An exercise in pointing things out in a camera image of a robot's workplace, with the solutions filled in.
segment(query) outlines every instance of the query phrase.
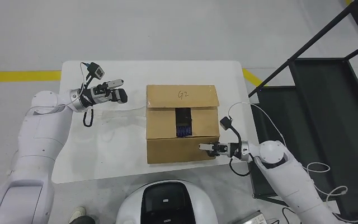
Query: black cable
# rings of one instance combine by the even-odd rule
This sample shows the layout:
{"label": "black cable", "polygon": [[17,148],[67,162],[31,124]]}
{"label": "black cable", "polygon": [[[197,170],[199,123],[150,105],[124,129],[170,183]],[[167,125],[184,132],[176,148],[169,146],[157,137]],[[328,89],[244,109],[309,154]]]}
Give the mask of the black cable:
{"label": "black cable", "polygon": [[292,211],[291,209],[287,208],[287,207],[282,208],[282,214],[284,215],[284,217],[285,217],[285,219],[286,219],[286,222],[287,222],[288,224],[290,224],[289,220],[288,220],[287,217],[286,217],[285,209],[287,209],[288,211],[292,212],[293,214],[296,214],[296,213],[295,213],[294,211]]}
{"label": "black cable", "polygon": [[[237,138],[239,139],[239,150],[241,150],[242,140],[241,140],[241,136],[240,136],[239,132],[238,132],[233,126],[230,126],[229,128],[236,134]],[[236,174],[236,175],[238,175],[238,176],[248,176],[248,175],[251,173],[251,168],[249,167],[249,170],[248,170],[248,172],[247,172],[246,174],[239,174],[238,172],[236,172],[236,171],[234,170],[234,168],[233,168],[233,166],[232,166],[232,162],[233,162],[233,159],[231,158],[231,159],[230,159],[230,162],[229,162],[229,167],[230,167],[231,171],[232,171],[234,174]]]}
{"label": "black cable", "polygon": [[93,108],[91,109],[91,121],[89,122],[89,124],[86,124],[86,117],[87,117],[87,111],[84,112],[83,115],[83,125],[87,128],[89,128],[90,126],[92,126],[93,123]]}

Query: gray floor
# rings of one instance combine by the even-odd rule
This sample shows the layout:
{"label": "gray floor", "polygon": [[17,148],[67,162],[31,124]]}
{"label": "gray floor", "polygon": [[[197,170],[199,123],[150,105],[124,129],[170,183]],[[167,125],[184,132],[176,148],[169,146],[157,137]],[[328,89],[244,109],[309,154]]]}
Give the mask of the gray floor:
{"label": "gray floor", "polygon": [[[0,71],[60,70],[66,60],[238,60],[264,79],[344,6],[344,0],[4,1]],[[352,18],[346,18],[303,56],[346,56],[358,46],[357,37]],[[357,71],[358,58],[351,63]],[[248,91],[254,88],[246,84]],[[287,69],[270,82],[292,84]],[[41,90],[58,92],[59,82],[0,83],[0,184],[17,149],[23,116]],[[247,170],[245,164],[235,168]],[[280,206],[251,197],[249,178],[218,166],[55,185],[49,223],[67,223],[77,206],[86,206],[99,223],[113,223],[133,190],[170,178],[202,187],[219,223],[258,209],[267,219],[283,221]],[[290,215],[291,223],[299,223],[295,219]]]}

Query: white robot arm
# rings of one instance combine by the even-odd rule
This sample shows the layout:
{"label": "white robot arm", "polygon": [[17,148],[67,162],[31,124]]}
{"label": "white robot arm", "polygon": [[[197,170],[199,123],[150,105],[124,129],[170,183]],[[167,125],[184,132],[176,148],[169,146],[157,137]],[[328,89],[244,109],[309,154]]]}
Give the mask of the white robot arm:
{"label": "white robot arm", "polygon": [[302,223],[345,223],[339,221],[323,203],[314,187],[313,180],[292,153],[279,141],[266,141],[259,146],[241,141],[227,117],[220,121],[224,129],[232,129],[239,143],[201,144],[209,156],[226,155],[242,161],[255,161],[276,194],[297,214]]}
{"label": "white robot arm", "polygon": [[[87,67],[87,79],[103,77],[98,65],[91,63]],[[34,96],[18,135],[18,160],[0,188],[0,223],[47,223],[54,199],[51,175],[67,141],[72,113],[102,102],[127,102],[125,91],[116,88],[123,80],[90,89],[88,83],[63,95],[42,91]]]}

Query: white cable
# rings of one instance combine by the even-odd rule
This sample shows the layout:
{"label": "white cable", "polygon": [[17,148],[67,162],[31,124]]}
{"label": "white cable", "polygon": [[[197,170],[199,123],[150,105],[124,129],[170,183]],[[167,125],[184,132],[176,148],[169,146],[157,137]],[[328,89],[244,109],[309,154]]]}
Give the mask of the white cable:
{"label": "white cable", "polygon": [[284,141],[284,145],[285,145],[286,148],[287,148],[287,145],[286,145],[284,136],[281,134],[281,132],[280,132],[279,129],[276,127],[276,125],[275,125],[274,122],[271,120],[271,118],[270,118],[270,117],[266,114],[266,112],[265,112],[264,110],[262,110],[259,106],[255,105],[255,104],[251,104],[251,103],[249,103],[249,102],[236,102],[236,103],[234,103],[233,105],[231,105],[231,107],[230,107],[229,110],[228,110],[228,116],[229,116],[229,118],[231,118],[231,116],[230,116],[230,110],[231,110],[231,108],[232,108],[233,106],[237,105],[237,104],[249,104],[249,105],[252,105],[252,106],[255,106],[255,107],[259,108],[259,109],[267,116],[267,118],[270,120],[271,124],[275,127],[276,131],[277,131],[277,132],[279,133],[279,135],[281,136],[282,140]]}
{"label": "white cable", "polygon": [[[333,192],[335,192],[336,190],[338,190],[339,188],[346,188],[346,190],[342,191],[340,194],[333,194]],[[336,188],[334,188],[326,197],[326,204],[328,202],[328,199],[330,198],[330,196],[335,196],[335,195],[344,195],[346,194],[348,191],[348,188],[346,186],[338,186]],[[343,222],[350,222],[350,223],[358,223],[358,220],[345,220],[344,218],[341,218],[339,215],[335,214],[333,212],[334,216],[336,216],[336,218],[338,218],[339,220],[343,221]]]}
{"label": "white cable", "polygon": [[[231,105],[231,107],[230,107],[229,110],[228,110],[228,116],[229,116],[229,118],[231,118],[231,116],[230,116],[230,110],[231,110],[231,108],[232,108],[233,106],[237,105],[237,104],[249,104],[249,105],[252,105],[252,106],[255,106],[255,107],[259,108],[259,109],[267,116],[267,118],[270,120],[270,122],[272,123],[272,125],[275,127],[275,129],[277,130],[277,132],[278,132],[279,135],[281,136],[282,140],[284,141],[284,145],[286,146],[286,142],[285,142],[284,136],[281,134],[281,132],[280,132],[279,129],[276,127],[276,125],[274,124],[274,122],[271,120],[271,118],[269,117],[269,115],[266,114],[266,112],[265,112],[264,110],[262,110],[259,106],[255,105],[255,104],[251,104],[251,103],[249,103],[249,102],[236,102],[235,104]],[[326,169],[326,170],[311,170],[311,169],[309,168],[309,166],[310,166],[310,165],[313,165],[313,164],[323,165],[323,166],[327,167],[327,169]],[[328,171],[331,170],[331,167],[330,167],[330,166],[328,166],[327,164],[324,164],[324,163],[322,163],[322,162],[311,162],[311,163],[309,163],[309,164],[307,165],[307,167],[302,166],[302,168],[307,171],[308,175],[309,175],[309,172],[324,173],[324,172],[328,172]],[[314,183],[313,183],[313,185],[314,185],[314,187],[316,188],[316,190],[318,190],[319,192],[321,192],[322,194],[324,194],[324,195],[327,196],[327,197],[326,197],[326,203],[328,202],[329,197],[331,197],[331,196],[344,195],[344,194],[346,194],[346,193],[348,192],[348,187],[347,187],[347,186],[338,186],[338,187],[334,188],[333,190],[331,190],[331,192],[326,193],[326,192],[320,190]],[[345,190],[343,190],[342,192],[340,192],[340,193],[338,193],[338,194],[334,194],[334,192],[335,192],[336,190],[341,189],[341,188],[345,188]],[[345,220],[345,219],[339,217],[339,216],[338,216],[337,214],[335,214],[334,212],[333,212],[333,214],[334,214],[339,220],[341,220],[341,221],[343,221],[343,222],[358,223],[358,220],[356,220],[356,221],[349,221],[349,220]]]}
{"label": "white cable", "polygon": [[59,106],[33,106],[31,108],[28,109],[28,111],[26,112],[25,116],[27,115],[27,113],[32,110],[33,108],[62,108],[64,106],[68,106],[70,104],[72,104],[73,102],[75,102],[79,96],[82,94],[83,90],[84,90],[84,85],[86,84],[86,79],[84,77],[84,74],[83,74],[83,71],[82,71],[82,64],[84,64],[84,62],[80,62],[79,63],[79,67],[81,69],[81,74],[82,74],[82,77],[83,77],[83,82],[82,82],[82,87],[81,87],[81,91],[79,92],[78,94],[78,97],[76,97],[74,100],[72,100],[71,102],[69,102],[68,104],[65,104],[65,105],[59,105]]}

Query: person's foot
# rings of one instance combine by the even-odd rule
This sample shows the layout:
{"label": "person's foot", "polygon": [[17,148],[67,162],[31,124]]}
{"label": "person's foot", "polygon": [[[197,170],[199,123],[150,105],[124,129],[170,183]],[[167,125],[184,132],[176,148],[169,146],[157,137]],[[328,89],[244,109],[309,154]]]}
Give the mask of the person's foot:
{"label": "person's foot", "polygon": [[83,207],[77,207],[74,209],[71,218],[69,219],[68,223],[71,223],[73,220],[75,220],[78,217],[85,216],[86,215],[86,209]]}

